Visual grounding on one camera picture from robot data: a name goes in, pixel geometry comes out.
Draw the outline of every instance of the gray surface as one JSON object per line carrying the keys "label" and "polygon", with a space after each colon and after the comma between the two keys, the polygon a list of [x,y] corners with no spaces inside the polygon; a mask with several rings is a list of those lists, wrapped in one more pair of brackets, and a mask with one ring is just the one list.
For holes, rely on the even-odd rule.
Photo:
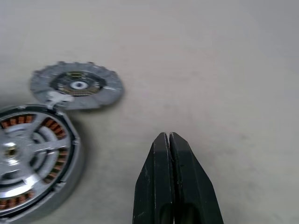
{"label": "gray surface", "polygon": [[87,171],[36,223],[131,223],[161,131],[189,141],[225,223],[299,223],[297,10],[295,0],[2,0],[1,104],[35,102],[32,70],[60,60],[104,65],[126,90],[112,107],[72,112]]}

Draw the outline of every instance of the silver metal part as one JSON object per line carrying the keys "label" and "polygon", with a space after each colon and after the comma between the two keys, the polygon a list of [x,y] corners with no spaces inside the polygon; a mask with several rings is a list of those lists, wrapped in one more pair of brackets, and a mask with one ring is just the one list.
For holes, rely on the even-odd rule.
{"label": "silver metal part", "polygon": [[57,103],[66,110],[99,108],[112,104],[123,93],[117,74],[94,63],[58,62],[47,66],[34,72],[30,89],[43,104],[49,103],[48,92],[73,96],[71,102]]}
{"label": "silver metal part", "polygon": [[80,177],[80,146],[64,113],[44,105],[2,110],[0,223],[27,223],[57,208]]}

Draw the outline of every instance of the metal disc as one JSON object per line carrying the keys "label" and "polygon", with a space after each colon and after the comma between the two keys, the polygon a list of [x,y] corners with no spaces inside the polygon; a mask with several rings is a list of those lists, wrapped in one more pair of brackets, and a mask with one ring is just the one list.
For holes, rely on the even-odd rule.
{"label": "metal disc", "polygon": [[79,137],[65,114],[43,105],[0,112],[0,223],[46,215],[69,195],[82,168]]}
{"label": "metal disc", "polygon": [[71,102],[61,102],[66,110],[92,109],[115,102],[123,93],[121,80],[114,71],[94,63],[58,62],[43,70],[35,71],[30,89],[43,104],[49,92],[73,96]]}

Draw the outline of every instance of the black plastic tool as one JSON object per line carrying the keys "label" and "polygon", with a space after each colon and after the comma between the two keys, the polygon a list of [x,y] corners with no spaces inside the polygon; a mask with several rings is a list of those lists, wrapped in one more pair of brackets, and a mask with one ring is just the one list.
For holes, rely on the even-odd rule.
{"label": "black plastic tool", "polygon": [[223,224],[212,183],[176,133],[153,142],[135,188],[133,224]]}

